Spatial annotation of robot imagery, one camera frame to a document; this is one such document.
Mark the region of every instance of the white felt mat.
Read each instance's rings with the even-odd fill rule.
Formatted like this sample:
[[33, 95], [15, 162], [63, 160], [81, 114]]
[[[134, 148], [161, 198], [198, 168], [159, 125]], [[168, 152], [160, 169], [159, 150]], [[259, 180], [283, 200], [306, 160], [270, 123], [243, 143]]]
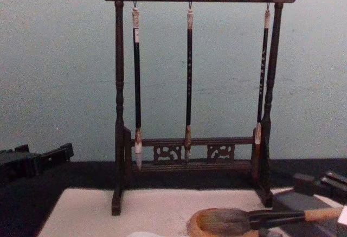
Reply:
[[252, 190], [127, 190], [121, 215], [111, 216], [112, 195], [111, 190], [65, 190], [39, 236], [187, 236], [186, 222], [198, 210], [264, 208]]

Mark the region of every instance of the wooden post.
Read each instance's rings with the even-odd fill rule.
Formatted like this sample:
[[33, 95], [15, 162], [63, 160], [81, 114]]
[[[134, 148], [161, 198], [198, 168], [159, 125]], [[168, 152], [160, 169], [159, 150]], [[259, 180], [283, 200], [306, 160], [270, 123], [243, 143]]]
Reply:
[[115, 121], [115, 181], [116, 186], [112, 199], [112, 215], [120, 215], [122, 194], [122, 168], [124, 165], [124, 48], [123, 48], [123, 1], [115, 2], [115, 87], [117, 118]]
[[272, 29], [271, 48], [269, 56], [269, 66], [267, 70], [266, 80], [266, 94], [265, 94], [265, 105], [264, 105], [264, 116], [261, 121], [261, 160], [260, 160], [260, 184], [264, 195], [262, 198], [263, 203], [266, 206], [271, 206], [272, 194], [270, 192], [269, 182], [269, 140], [271, 132], [271, 103], [272, 103], [272, 92], [275, 84], [275, 74], [277, 65], [277, 53], [278, 44], [280, 38], [280, 27], [281, 27], [281, 15], [282, 15], [282, 3], [275, 3], [275, 15]]

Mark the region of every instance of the carved lattice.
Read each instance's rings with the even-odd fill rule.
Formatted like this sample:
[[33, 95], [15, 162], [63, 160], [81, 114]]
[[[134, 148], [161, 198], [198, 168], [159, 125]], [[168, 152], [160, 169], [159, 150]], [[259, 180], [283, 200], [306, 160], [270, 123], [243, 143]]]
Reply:
[[235, 160], [235, 145], [207, 145], [207, 161], [233, 162]]
[[177, 164], [182, 160], [182, 146], [154, 146], [155, 165]]

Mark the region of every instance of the wall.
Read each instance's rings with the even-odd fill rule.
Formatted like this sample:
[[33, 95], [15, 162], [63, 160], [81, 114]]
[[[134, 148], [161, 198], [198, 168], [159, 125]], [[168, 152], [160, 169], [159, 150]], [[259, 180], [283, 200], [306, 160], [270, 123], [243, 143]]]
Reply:
[[[347, 157], [346, 1], [284, 6], [271, 158]], [[144, 137], [184, 137], [188, 4], [138, 8]], [[131, 10], [126, 3], [124, 115], [134, 132]], [[250, 136], [265, 5], [193, 3], [193, 10], [192, 136]], [[72, 142], [74, 161], [113, 160], [113, 3], [0, 0], [0, 14], [0, 149], [29, 144], [42, 153]]]

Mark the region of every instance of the carved wooden panel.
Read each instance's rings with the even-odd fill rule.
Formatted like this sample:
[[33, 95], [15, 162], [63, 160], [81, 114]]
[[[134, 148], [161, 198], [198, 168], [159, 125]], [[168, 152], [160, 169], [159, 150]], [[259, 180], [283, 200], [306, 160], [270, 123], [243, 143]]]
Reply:
[[182, 146], [154, 146], [155, 165], [179, 164], [182, 160]]
[[207, 162], [233, 162], [235, 145], [207, 145]]

